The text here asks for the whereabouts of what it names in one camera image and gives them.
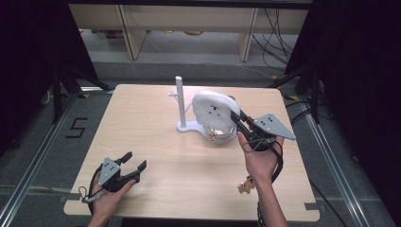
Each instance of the gold charm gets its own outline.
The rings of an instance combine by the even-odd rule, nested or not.
[[[254,183],[251,176],[247,177],[247,180],[243,183],[238,185],[239,193],[247,192],[248,194],[251,193],[251,189],[254,189]]]

